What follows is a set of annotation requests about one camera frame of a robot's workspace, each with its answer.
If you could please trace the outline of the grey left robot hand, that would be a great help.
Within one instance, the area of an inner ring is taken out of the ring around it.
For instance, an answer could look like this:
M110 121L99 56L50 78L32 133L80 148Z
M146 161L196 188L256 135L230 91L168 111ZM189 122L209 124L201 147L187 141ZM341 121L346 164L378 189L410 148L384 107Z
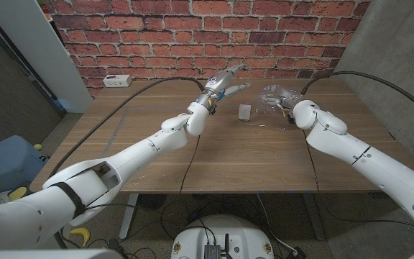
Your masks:
M230 98L237 95L240 91L249 88L250 83L229 86L232 78L238 72L245 71L246 68L245 64L235 65L211 76L195 102L207 109L212 109L216 102L222 98Z

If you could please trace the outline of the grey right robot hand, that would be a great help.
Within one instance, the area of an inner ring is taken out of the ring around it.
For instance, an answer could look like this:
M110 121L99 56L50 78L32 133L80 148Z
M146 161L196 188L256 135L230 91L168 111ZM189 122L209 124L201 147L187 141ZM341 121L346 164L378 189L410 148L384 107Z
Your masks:
M277 106L281 109L293 109L296 104L304 100L298 92L279 85L265 87L259 95L259 99L265 104Z

